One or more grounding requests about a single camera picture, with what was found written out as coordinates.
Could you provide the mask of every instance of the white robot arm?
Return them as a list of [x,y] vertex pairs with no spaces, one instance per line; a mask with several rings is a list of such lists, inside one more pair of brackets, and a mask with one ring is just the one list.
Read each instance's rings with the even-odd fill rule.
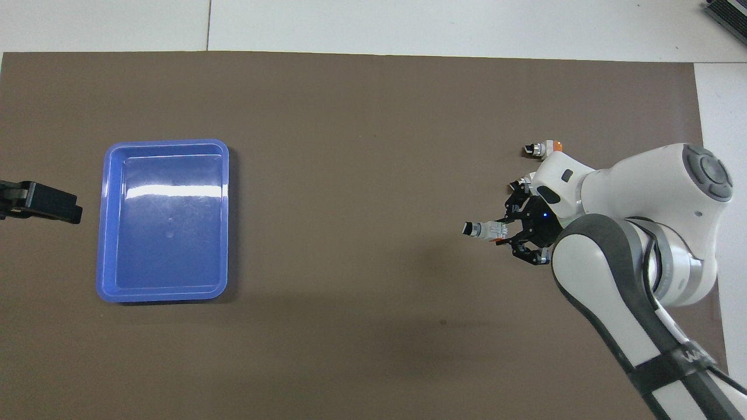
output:
[[[733,187],[724,165],[683,143],[605,170],[549,144],[537,149],[525,148],[545,160],[511,184],[506,217],[467,222],[463,233],[510,244],[532,264],[552,264],[560,291],[659,419],[744,419],[747,391],[664,309],[697,302],[716,281],[716,229]],[[507,238],[505,223],[514,220],[522,232]]]

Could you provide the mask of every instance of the black clamp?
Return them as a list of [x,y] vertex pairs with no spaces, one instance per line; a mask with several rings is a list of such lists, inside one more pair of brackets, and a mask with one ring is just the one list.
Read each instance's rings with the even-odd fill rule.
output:
[[716,361],[697,343],[686,342],[641,363],[628,372],[627,377],[638,393],[647,395],[715,364]]
[[77,200],[73,194],[38,182],[0,180],[0,220],[6,217],[43,217],[78,224],[83,208],[75,205]]
[[[512,223],[521,220],[521,232],[511,238],[496,241],[495,244],[510,245],[513,256],[532,265],[548,264],[548,248],[562,232],[557,216],[542,197],[531,194],[528,184],[514,181],[509,186],[513,192],[506,200],[506,217],[497,221]],[[527,242],[535,244],[539,249],[527,248]]]

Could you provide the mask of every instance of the plastic tray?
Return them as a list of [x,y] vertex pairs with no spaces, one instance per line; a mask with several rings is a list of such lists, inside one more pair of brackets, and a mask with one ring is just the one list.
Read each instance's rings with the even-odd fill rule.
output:
[[96,290],[108,302],[226,288],[229,151],[220,140],[117,143],[104,159]]

